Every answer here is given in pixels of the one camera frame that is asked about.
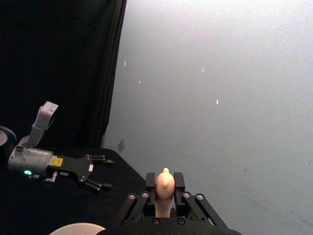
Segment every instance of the white wall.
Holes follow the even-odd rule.
[[[104,147],[244,235],[311,235],[312,43],[311,0],[128,0]]]

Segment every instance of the green led light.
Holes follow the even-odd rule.
[[[26,171],[24,171],[24,174],[31,175],[31,171],[30,170],[26,170]]]

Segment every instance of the bolt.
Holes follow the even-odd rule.
[[[133,199],[135,199],[135,195],[134,195],[134,194],[130,194],[130,195],[128,196],[128,198],[133,200]]]
[[[143,197],[148,197],[149,194],[148,194],[147,192],[144,192],[144,193],[142,194],[142,196],[143,196]]]
[[[183,224],[185,224],[185,220],[183,218],[178,218],[177,223],[180,225],[183,225]]]
[[[188,198],[188,197],[190,197],[190,194],[189,194],[189,193],[187,193],[187,192],[184,192],[183,197]]]
[[[159,221],[157,218],[154,218],[154,219],[152,220],[152,223],[156,225],[156,224],[159,224],[160,221]]]
[[[201,194],[199,194],[199,195],[197,195],[197,198],[198,198],[199,200],[202,200],[202,199],[203,199],[203,196],[202,196]]]

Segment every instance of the screw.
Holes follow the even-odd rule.
[[[135,199],[135,195],[134,195],[134,194],[130,194],[130,195],[128,196],[128,198],[133,200],[133,199]]]
[[[20,145],[16,146],[15,151],[18,153],[23,153],[24,148]]]
[[[177,223],[180,225],[183,225],[183,224],[185,224],[185,220],[183,218],[178,218]]]
[[[160,221],[159,221],[157,218],[154,218],[154,219],[152,220],[152,223],[156,225],[156,224],[159,224]]]
[[[202,196],[201,194],[199,194],[199,195],[197,195],[197,198],[198,198],[199,200],[202,200],[202,199],[203,199],[203,196]]]
[[[188,198],[188,197],[190,197],[190,194],[189,194],[189,193],[187,193],[187,192],[184,192],[183,197]]]
[[[149,194],[148,194],[147,192],[144,192],[144,193],[142,194],[142,196],[143,196],[143,197],[148,197]]]

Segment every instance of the yellow label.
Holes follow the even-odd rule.
[[[63,158],[54,158],[53,159],[53,166],[62,166]]]

